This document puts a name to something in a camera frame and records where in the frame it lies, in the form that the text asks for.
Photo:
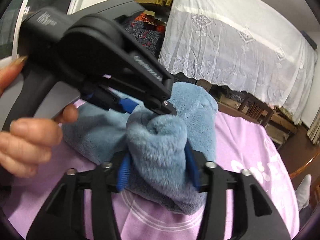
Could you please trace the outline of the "person's left hand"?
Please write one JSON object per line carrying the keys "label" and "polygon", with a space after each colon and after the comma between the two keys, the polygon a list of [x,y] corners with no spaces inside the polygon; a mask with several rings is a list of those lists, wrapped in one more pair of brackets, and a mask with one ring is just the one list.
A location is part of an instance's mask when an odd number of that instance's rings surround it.
{"label": "person's left hand", "polygon": [[1,167],[19,178],[37,174],[40,164],[52,157],[52,147],[62,140],[59,124],[73,123],[78,111],[71,104],[52,119],[20,118],[11,122],[8,132],[1,132]]}

